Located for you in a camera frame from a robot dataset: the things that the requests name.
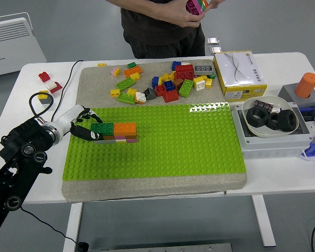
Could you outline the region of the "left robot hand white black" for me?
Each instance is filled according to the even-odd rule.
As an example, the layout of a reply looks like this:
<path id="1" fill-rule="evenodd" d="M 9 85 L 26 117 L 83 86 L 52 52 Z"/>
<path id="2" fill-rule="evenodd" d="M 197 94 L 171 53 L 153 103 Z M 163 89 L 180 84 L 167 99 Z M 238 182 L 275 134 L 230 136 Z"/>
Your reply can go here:
<path id="1" fill-rule="evenodd" d="M 90 108 L 86 108 L 82 105 L 75 105 L 73 108 L 64 113 L 58 120 L 50 123 L 54 134 L 54 145 L 59 143 L 66 133 L 71 133 L 73 136 L 87 141 L 101 140 L 101 133 L 95 133 L 87 128 L 79 125 L 75 125 L 76 121 L 82 121 L 82 119 L 93 118 L 98 123 L 102 123 L 99 116 Z"/>

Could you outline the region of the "person's right hand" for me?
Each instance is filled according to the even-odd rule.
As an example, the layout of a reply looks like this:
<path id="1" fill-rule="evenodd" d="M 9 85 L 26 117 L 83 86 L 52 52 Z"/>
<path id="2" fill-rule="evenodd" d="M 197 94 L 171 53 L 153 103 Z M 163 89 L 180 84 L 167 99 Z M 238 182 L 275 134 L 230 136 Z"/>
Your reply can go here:
<path id="1" fill-rule="evenodd" d="M 178 25 L 182 28 L 193 27 L 196 28 L 200 25 L 203 15 L 193 15 L 186 10 L 187 1 L 178 0 L 171 1 L 164 5 L 165 10 L 163 14 L 165 22 Z"/>

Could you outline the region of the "person's left hand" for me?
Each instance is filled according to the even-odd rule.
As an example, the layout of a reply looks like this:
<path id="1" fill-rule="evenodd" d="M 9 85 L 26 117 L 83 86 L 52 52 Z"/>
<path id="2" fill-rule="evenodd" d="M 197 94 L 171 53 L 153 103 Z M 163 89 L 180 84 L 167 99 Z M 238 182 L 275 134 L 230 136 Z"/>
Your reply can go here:
<path id="1" fill-rule="evenodd" d="M 211 9 L 217 9 L 221 3 L 225 0 L 210 0 L 208 2 L 208 6 L 206 7 L 206 12 L 210 11 Z"/>

